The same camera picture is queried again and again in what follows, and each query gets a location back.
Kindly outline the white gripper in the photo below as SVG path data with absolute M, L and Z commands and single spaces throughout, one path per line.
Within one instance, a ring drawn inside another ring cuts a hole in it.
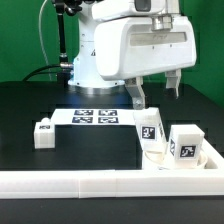
M 135 110 L 145 108 L 139 76 L 166 72 L 168 95 L 179 97 L 180 69 L 196 62 L 194 31 L 179 0 L 102 0 L 92 17 L 97 70 L 105 80 L 126 79 Z

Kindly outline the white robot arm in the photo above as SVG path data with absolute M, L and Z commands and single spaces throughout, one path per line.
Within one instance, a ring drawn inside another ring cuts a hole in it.
M 65 82 L 87 94 L 124 86 L 133 107 L 146 104 L 143 78 L 163 73 L 166 89 L 178 95 L 181 70 L 196 62 L 192 25 L 179 0 L 51 0 L 59 26 L 60 67 Z M 79 53 L 68 61 L 63 16 L 79 19 Z

